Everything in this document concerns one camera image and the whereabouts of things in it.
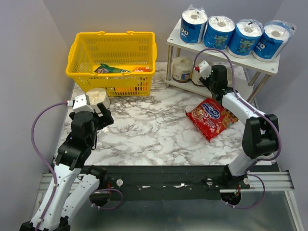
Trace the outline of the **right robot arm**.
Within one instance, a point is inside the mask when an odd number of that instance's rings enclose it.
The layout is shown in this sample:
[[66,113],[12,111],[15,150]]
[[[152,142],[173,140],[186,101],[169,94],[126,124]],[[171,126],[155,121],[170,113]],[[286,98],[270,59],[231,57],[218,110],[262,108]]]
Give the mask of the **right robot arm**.
[[212,98],[233,113],[243,124],[243,151],[224,167],[221,182],[228,189],[242,181],[259,161],[271,161],[270,154],[281,153],[282,142],[278,118],[267,115],[248,103],[236,89],[228,86],[227,68],[203,62],[196,67],[200,82],[209,89]]

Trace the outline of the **beige brown roll front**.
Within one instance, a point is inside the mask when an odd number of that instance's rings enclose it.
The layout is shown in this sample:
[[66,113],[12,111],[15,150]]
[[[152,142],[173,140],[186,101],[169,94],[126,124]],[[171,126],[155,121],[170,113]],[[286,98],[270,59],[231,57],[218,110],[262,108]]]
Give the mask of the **beige brown roll front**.
[[176,57],[172,60],[172,78],[179,83],[187,83],[191,79],[193,61],[188,56]]

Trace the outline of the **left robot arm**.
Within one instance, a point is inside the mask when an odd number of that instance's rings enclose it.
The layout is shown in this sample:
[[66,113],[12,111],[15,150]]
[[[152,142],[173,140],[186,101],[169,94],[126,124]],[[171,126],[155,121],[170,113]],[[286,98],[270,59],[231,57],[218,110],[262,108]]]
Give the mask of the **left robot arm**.
[[103,103],[95,110],[80,100],[66,102],[70,113],[71,131],[60,145],[55,165],[49,167],[52,180],[37,212],[30,221],[23,223],[22,231],[68,231],[70,223],[95,191],[102,190],[107,183],[106,171],[91,166],[81,184],[72,193],[71,187],[97,145],[97,133],[114,120]]

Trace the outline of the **beige brown roll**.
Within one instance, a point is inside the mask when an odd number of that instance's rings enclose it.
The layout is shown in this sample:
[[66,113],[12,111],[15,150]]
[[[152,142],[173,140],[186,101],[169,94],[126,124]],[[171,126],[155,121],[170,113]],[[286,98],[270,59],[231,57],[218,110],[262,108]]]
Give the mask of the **beige brown roll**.
[[172,78],[179,83],[187,83],[191,79],[193,61],[188,56],[176,57],[172,60]]
[[204,87],[204,81],[206,79],[203,79],[200,74],[195,70],[195,67],[193,68],[193,72],[192,72],[192,83],[196,86],[199,86],[199,87]]

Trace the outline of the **blue roll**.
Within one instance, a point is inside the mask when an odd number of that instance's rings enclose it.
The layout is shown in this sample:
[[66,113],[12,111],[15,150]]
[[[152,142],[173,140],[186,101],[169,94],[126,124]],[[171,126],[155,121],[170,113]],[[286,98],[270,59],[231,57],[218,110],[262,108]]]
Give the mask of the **blue roll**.
[[204,8],[190,5],[181,15],[180,38],[187,44],[198,44],[202,41],[208,16]]
[[296,26],[281,20],[272,20],[264,25],[264,32],[252,51],[259,61],[272,62],[283,50],[296,31]]
[[263,32],[264,27],[258,20],[242,19],[238,21],[227,47],[229,54],[236,58],[250,56]]
[[224,51],[234,30],[235,23],[232,19],[223,15],[209,17],[204,34],[205,47]]

